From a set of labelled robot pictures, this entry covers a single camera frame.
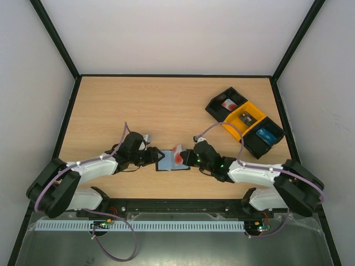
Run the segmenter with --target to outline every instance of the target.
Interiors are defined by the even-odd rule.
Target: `wooden table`
[[[266,78],[83,77],[59,157],[79,161],[100,155],[119,142],[125,121],[132,131],[152,134],[151,146],[171,150],[182,144],[191,149],[192,137],[216,122],[206,105],[230,86],[282,126]],[[218,153],[236,157],[240,144],[223,127],[205,136]],[[285,138],[259,160],[247,150],[242,154],[243,160],[259,163],[283,163],[288,158]],[[196,168],[156,172],[155,165],[149,165],[81,186],[97,186],[114,198],[227,199],[242,198],[255,185],[221,183]]]

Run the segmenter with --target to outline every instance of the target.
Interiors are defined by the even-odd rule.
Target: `purple cable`
[[[111,154],[107,155],[107,156],[104,156],[104,157],[96,157],[96,158],[91,158],[91,159],[88,159],[88,160],[85,160],[85,161],[82,161],[80,163],[80,165],[83,165],[85,163],[89,163],[89,162],[95,162],[95,161],[100,161],[100,160],[105,160],[105,159],[108,159],[108,158],[111,158],[117,151],[118,149],[120,148],[123,140],[124,140],[124,136],[126,135],[126,130],[129,130],[128,128],[128,125],[127,125],[127,122],[124,123],[124,130],[123,130],[123,133],[122,133],[122,137],[121,137],[121,140],[120,142],[118,143],[118,145],[114,148],[114,150],[112,151]],[[70,165],[68,166],[67,168],[65,168],[64,170],[62,171],[59,171],[55,177],[53,177],[53,179],[45,186],[45,188],[42,190],[42,192],[39,194],[35,204],[34,204],[34,210],[35,212],[40,212],[40,209],[38,208],[39,207],[39,204],[40,204],[40,201],[42,200],[44,194],[49,190],[49,188],[53,185],[53,183],[58,180],[63,174],[65,174],[66,172],[68,172],[70,169],[72,168],[75,168],[77,167],[78,165],[77,164],[73,164],[73,165]]]
[[[243,164],[243,162],[240,160],[240,157],[241,157],[241,154],[242,154],[242,151],[243,151],[243,148],[244,148],[244,139],[243,139],[243,135],[242,133],[240,132],[240,130],[233,124],[230,124],[230,123],[226,123],[226,122],[218,122],[218,123],[215,123],[213,125],[211,125],[209,128],[207,128],[204,132],[202,132],[201,134],[199,134],[197,136],[197,138],[200,138],[202,137],[204,134],[206,134],[210,129],[212,129],[213,127],[215,126],[218,126],[218,125],[228,125],[228,126],[231,126],[233,127],[237,132],[238,134],[240,135],[240,140],[241,140],[241,147],[240,147],[240,151],[237,155],[237,163],[240,165],[240,166],[243,166],[243,167],[246,167],[246,168],[250,168],[250,169],[257,169],[257,170],[266,170],[266,171],[269,171],[270,169],[268,167],[263,167],[263,166],[253,166],[253,165],[247,165],[246,163]],[[280,172],[280,173],[284,173],[285,175],[289,175],[289,176],[292,176],[308,185],[310,185],[311,187],[313,187],[320,195],[321,195],[321,200],[319,203],[323,203],[324,202],[324,192],[318,187],[316,186],[315,184],[313,184],[311,181],[303,178],[302,176],[299,176],[295,173],[292,173],[290,171],[286,171],[286,170],[283,170],[283,169],[277,169],[277,168],[274,168],[273,171],[275,172]]]
[[[282,225],[281,225],[277,230],[275,230],[274,232],[272,232],[272,233],[270,233],[270,234],[264,234],[264,235],[262,235],[262,236],[251,236],[251,235],[248,234],[247,231],[245,231],[245,234],[246,234],[248,237],[251,237],[251,238],[265,238],[265,237],[274,236],[275,234],[277,234],[278,232],[280,232],[281,230],[283,230],[283,228],[286,226],[286,223],[287,223],[289,217],[290,217],[290,209],[287,209],[286,217],[285,217],[285,220],[284,220],[284,222],[282,223]]]
[[[127,224],[127,226],[129,227],[129,229],[131,229],[132,233],[133,233],[133,237],[134,237],[134,249],[133,249],[133,252],[132,252],[132,255],[129,256],[127,259],[119,259],[119,258],[116,258],[114,256],[112,256],[110,253],[108,253],[106,251],[106,249],[101,245],[101,243],[99,242],[98,238],[95,236],[95,230],[99,227],[99,226],[95,226],[94,229],[93,229],[93,232],[92,232],[92,235],[93,235],[93,239],[96,240],[96,242],[99,244],[99,247],[100,249],[103,251],[103,253],[109,257],[110,259],[116,261],[116,262],[128,262],[130,261],[131,259],[134,258],[135,256],[135,253],[137,252],[137,249],[138,249],[138,238],[137,238],[137,235],[133,229],[133,227],[130,225],[129,222],[127,222],[125,219],[119,217],[119,216],[116,216],[116,215],[113,215],[113,214],[110,214],[110,213],[104,213],[104,212],[96,212],[96,211],[91,211],[90,209],[83,209],[84,211],[86,212],[90,212],[90,213],[94,213],[94,214],[99,214],[99,215],[105,215],[105,216],[110,216],[110,217],[113,217],[115,219],[118,219],[118,220],[121,220],[123,221],[125,224]]]

